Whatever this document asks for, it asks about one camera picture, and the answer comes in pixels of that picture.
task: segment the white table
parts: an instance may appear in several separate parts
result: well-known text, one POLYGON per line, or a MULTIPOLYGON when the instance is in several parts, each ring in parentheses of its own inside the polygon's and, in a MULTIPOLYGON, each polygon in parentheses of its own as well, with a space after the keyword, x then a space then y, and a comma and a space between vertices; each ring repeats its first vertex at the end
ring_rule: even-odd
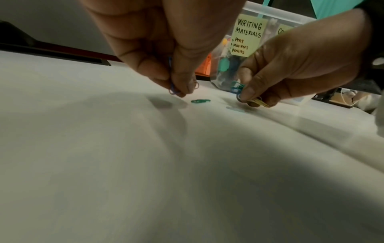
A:
POLYGON ((0 52, 0 74, 0 242, 384 240, 359 110, 180 99, 119 63, 0 52))

